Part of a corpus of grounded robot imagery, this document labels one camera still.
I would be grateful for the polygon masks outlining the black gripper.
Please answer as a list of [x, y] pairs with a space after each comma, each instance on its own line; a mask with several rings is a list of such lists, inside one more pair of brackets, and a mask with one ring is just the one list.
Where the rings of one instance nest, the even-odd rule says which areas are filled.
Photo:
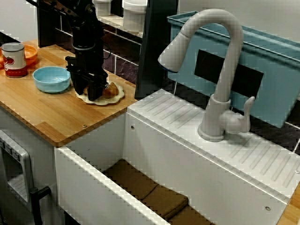
[[77, 94], [82, 95], [88, 86], [88, 99], [95, 101], [108, 88], [108, 74], [102, 68], [103, 54], [97, 46], [80, 48], [74, 46], [75, 56], [67, 56], [67, 71]]

